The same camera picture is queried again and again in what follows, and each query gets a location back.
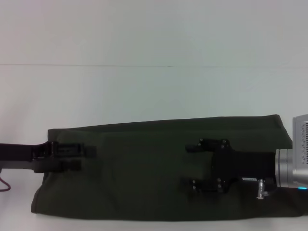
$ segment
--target red cable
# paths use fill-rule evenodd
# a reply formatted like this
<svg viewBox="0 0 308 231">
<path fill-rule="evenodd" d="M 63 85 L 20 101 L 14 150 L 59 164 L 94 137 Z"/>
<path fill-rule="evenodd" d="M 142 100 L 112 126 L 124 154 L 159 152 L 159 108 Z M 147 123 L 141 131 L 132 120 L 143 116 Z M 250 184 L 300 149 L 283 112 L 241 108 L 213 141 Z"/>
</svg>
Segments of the red cable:
<svg viewBox="0 0 308 231">
<path fill-rule="evenodd" d="M 8 191 L 8 190 L 11 189 L 11 186 L 10 186 L 7 182 L 5 182 L 4 180 L 2 180 L 1 177 L 0 177 L 0 181 L 1 181 L 3 184 L 5 184 L 6 186 L 8 186 L 7 189 L 0 189 L 0 192 L 6 192 L 6 191 Z"/>
</svg>

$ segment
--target dark green cloth cover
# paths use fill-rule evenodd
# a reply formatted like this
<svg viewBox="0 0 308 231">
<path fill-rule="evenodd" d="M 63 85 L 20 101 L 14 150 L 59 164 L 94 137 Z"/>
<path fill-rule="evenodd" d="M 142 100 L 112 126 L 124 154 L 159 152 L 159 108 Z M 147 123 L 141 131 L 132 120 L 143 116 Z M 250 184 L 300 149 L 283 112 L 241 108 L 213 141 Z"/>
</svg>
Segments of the dark green cloth cover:
<svg viewBox="0 0 308 231">
<path fill-rule="evenodd" d="M 256 199 L 256 185 L 241 182 L 227 194 L 190 199 L 180 177 L 209 174 L 211 153 L 188 154 L 200 138 L 231 141 L 238 151 L 291 149 L 278 115 L 138 122 L 52 129 L 48 140 L 97 147 L 97 159 L 80 172 L 45 174 L 31 210 L 80 219 L 148 221 L 231 220 L 297 217 L 308 212 L 308 193 L 278 189 Z"/>
</svg>

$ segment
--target white wall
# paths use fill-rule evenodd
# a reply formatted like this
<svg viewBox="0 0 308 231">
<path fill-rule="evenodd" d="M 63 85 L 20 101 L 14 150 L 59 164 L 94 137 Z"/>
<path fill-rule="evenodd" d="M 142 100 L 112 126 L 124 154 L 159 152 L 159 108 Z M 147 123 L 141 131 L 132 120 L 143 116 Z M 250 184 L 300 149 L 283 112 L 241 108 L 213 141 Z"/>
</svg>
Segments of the white wall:
<svg viewBox="0 0 308 231">
<path fill-rule="evenodd" d="M 0 0 L 0 142 L 47 129 L 307 114 L 308 1 Z M 30 213 L 41 175 L 1 174 L 3 230 L 306 230 L 308 220 L 85 222 Z"/>
</svg>

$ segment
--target white background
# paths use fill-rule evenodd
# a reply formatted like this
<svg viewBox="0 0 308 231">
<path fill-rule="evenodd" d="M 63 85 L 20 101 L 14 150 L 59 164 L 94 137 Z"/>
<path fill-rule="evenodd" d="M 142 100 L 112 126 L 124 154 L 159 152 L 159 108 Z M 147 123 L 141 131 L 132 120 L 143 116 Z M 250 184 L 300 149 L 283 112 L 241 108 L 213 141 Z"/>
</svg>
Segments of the white background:
<svg viewBox="0 0 308 231">
<path fill-rule="evenodd" d="M 0 0 L 0 142 L 49 128 L 307 114 L 306 0 Z M 306 230 L 307 218 L 82 221 L 34 215 L 42 175 L 3 170 L 0 229 Z"/>
</svg>

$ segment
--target cooling vent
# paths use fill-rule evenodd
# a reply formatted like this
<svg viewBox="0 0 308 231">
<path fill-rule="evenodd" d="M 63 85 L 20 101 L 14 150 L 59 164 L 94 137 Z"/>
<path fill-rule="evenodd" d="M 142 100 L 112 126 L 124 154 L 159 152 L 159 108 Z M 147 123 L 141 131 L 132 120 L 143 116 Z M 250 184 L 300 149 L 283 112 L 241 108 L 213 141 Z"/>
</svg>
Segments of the cooling vent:
<svg viewBox="0 0 308 231">
<path fill-rule="evenodd" d="M 308 164 L 308 123 L 302 126 L 302 163 Z"/>
</svg>

